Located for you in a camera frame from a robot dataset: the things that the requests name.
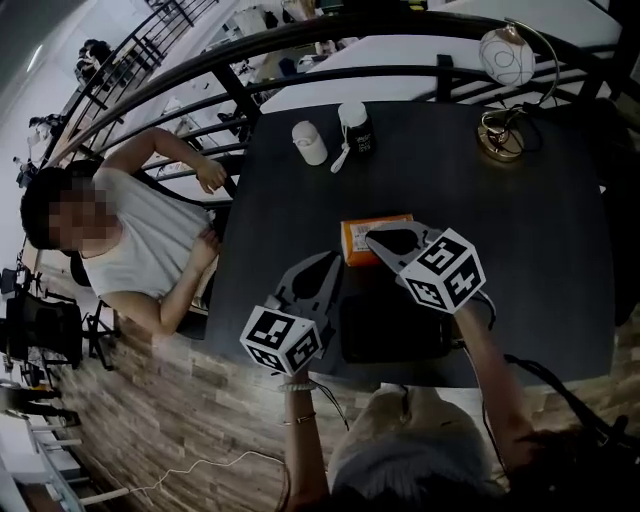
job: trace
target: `white tank top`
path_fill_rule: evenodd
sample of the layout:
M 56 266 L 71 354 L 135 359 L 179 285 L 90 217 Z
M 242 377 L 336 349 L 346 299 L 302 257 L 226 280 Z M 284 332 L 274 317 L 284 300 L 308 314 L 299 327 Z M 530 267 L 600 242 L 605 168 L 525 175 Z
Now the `white tank top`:
M 141 292 L 164 297 L 180 278 L 207 212 L 168 197 L 118 169 L 100 168 L 93 178 L 122 223 L 118 245 L 82 263 L 98 296 Z

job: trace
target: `short black hair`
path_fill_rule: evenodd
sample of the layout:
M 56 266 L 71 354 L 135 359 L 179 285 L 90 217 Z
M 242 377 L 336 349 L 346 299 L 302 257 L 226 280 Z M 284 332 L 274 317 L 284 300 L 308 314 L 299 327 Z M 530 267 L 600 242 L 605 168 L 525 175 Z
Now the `short black hair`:
M 60 242 L 49 234 L 51 203 L 60 201 L 63 191 L 73 187 L 72 173 L 60 167 L 47 167 L 36 174 L 20 203 L 22 228 L 36 249 L 60 249 Z

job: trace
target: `tissue box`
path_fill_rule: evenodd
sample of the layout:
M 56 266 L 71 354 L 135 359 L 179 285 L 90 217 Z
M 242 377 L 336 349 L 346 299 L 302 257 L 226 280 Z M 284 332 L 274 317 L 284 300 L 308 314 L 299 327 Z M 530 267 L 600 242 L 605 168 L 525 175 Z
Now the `tissue box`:
M 413 220 L 413 215 L 408 213 L 391 217 L 378 217 L 376 219 L 342 221 L 340 223 L 340 231 L 342 234 L 342 252 L 346 264 L 350 267 L 379 264 L 380 259 L 367 246 L 364 240 L 365 235 L 383 224 L 403 220 Z

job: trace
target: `white bottle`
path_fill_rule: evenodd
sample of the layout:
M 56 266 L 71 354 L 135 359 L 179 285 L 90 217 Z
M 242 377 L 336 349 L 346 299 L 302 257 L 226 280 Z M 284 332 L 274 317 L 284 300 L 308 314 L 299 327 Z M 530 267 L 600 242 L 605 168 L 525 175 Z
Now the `white bottle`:
M 309 121 L 301 121 L 291 130 L 293 143 L 309 165 L 320 165 L 329 154 L 318 130 Z

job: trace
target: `glass lamp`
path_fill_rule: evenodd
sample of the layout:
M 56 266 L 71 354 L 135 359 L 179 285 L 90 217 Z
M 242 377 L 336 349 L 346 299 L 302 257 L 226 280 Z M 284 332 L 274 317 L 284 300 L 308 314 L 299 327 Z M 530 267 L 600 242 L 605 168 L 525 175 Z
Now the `glass lamp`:
M 487 32 L 480 40 L 480 61 L 487 74 L 496 82 L 506 86 L 520 86 L 533 77 L 536 61 L 531 46 L 519 34 L 518 28 L 543 41 L 553 57 L 556 76 L 549 91 L 533 104 L 538 106 L 556 90 L 560 78 L 558 57 L 551 43 L 540 32 L 517 20 L 505 18 L 505 21 L 506 27 Z M 482 114 L 476 135 L 480 147 L 491 158 L 511 162 L 522 155 L 524 139 L 515 127 L 515 120 L 522 115 L 526 115 L 523 105 Z

